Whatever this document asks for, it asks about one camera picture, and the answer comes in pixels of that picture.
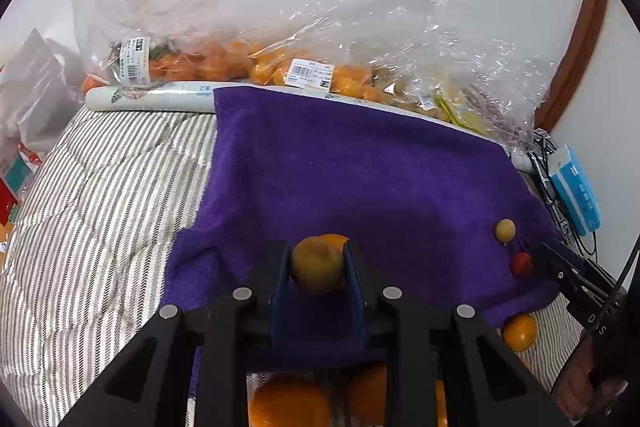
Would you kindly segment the right hand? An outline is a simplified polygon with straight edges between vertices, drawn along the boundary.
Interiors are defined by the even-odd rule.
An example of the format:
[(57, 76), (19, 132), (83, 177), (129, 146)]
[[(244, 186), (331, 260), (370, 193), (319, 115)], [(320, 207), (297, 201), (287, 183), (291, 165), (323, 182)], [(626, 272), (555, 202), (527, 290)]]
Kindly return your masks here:
[(593, 367), (593, 342), (588, 339), (580, 346), (554, 394), (555, 404), (570, 421), (578, 421), (599, 399), (611, 400), (627, 387), (626, 381), (614, 379), (595, 391), (589, 380)]

